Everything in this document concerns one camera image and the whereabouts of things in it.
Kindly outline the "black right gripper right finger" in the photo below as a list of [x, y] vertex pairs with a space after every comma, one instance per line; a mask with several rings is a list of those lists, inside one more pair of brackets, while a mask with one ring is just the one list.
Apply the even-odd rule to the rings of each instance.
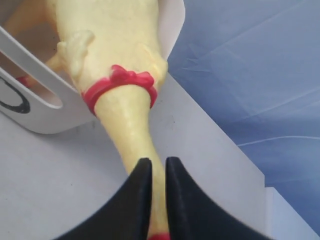
[[172, 240], [266, 240], [209, 198], [178, 157], [165, 163], [166, 209]]

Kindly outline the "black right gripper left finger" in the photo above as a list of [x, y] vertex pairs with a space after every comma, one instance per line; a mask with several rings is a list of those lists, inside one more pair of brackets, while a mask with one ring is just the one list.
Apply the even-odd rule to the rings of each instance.
[[152, 163], [140, 159], [114, 196], [59, 240], [146, 240], [152, 203]]

